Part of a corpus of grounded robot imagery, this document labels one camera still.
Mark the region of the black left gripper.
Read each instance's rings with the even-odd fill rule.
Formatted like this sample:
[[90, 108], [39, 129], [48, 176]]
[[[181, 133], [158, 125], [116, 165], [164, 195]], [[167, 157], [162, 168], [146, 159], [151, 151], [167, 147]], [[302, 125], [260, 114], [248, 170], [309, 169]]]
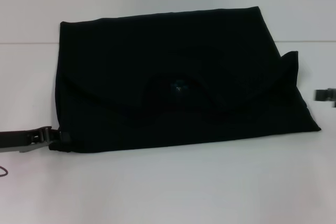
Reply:
[[28, 131], [1, 132], [1, 153], [30, 152], [46, 147], [51, 142], [70, 143], [68, 132], [50, 129], [49, 126]]

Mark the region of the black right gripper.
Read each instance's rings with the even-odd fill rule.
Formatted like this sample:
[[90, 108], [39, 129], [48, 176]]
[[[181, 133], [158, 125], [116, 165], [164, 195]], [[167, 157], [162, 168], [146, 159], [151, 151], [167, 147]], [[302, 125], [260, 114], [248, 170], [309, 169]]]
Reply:
[[336, 88], [328, 88], [323, 90], [315, 90], [315, 101], [331, 101], [333, 107], [336, 107]]

